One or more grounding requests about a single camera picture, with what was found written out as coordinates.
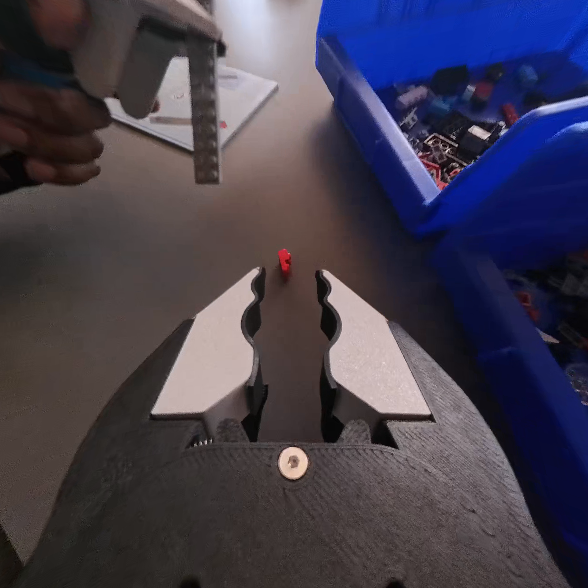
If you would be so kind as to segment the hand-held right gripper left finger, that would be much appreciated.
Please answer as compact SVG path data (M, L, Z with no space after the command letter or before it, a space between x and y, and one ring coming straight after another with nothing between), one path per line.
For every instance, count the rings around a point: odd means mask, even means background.
M257 440L268 395L254 342L265 281L265 268L255 267L195 314L151 418L199 420L211 437L231 419Z

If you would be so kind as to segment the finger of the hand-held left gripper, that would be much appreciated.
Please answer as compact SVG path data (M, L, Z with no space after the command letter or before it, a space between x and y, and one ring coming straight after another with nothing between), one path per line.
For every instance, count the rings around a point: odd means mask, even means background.
M138 53L137 9L91 9L91 23L76 48L76 77L94 98L117 98L126 114L142 119L152 110L175 55Z
M223 43L211 11L199 1L138 1L138 53L187 55L191 39Z

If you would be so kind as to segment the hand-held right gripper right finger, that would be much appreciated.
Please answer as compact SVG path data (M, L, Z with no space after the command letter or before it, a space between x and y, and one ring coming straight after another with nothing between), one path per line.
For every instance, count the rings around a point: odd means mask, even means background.
M367 424L368 441L393 442L387 422L431 422L432 410L386 317L328 270L315 273L320 328L328 340L320 372L320 427L337 442Z

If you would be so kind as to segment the long grey brick plate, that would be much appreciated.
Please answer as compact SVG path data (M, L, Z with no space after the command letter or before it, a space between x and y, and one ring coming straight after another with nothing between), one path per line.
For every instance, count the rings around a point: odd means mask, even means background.
M201 35L187 37L192 107L193 163L198 185L221 181L217 43Z

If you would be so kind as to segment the grey desk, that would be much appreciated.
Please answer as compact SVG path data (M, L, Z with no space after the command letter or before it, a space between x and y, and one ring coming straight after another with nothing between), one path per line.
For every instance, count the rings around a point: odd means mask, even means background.
M319 13L320 1L218 1L227 62L279 86L225 147L219 186L196 186L187 153L114 123L97 178L1 199L1 523L22 562L113 393L257 266L260 440L322 440L318 269L398 322L486 411L433 242L403 229L315 68Z

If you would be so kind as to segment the person's left hand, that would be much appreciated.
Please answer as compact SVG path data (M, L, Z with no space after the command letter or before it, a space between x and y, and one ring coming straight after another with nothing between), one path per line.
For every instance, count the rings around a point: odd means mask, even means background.
M1 146L24 184L82 185L100 173L98 131L111 123L102 100L72 89L1 81Z

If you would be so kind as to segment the pale blue instruction booklet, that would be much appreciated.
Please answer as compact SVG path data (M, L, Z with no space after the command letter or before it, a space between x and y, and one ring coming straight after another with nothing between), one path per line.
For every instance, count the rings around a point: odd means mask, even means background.
M278 84L243 70L218 65L219 144L224 148L276 93ZM159 110L143 119L123 111L116 99L106 103L114 121L184 151L193 151L189 67L186 57L168 65L158 93Z

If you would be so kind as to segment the blue plastic bin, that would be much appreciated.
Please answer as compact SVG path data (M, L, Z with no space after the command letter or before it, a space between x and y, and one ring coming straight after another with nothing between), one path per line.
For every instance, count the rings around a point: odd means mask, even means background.
M323 1L316 43L336 112L418 237L460 226L557 133L587 123L587 1ZM548 104L438 190L386 107L388 89L496 62L546 68Z
M587 587L587 405L540 331L577 341L587 365L587 300L569 320L555 303L536 327L505 274L547 279L587 253L587 123L567 126L437 245L433 263L511 431L515 469L540 529L574 587Z

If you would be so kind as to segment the pile of toy bricks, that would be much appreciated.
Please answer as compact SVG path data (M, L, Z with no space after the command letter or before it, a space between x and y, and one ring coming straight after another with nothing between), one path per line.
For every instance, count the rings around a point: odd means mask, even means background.
M568 254L543 268L506 269L503 276L587 406L587 251Z
M496 62L478 70L460 64L394 83L386 107L444 190L524 114L548 104L541 90L547 80L546 68L528 62Z

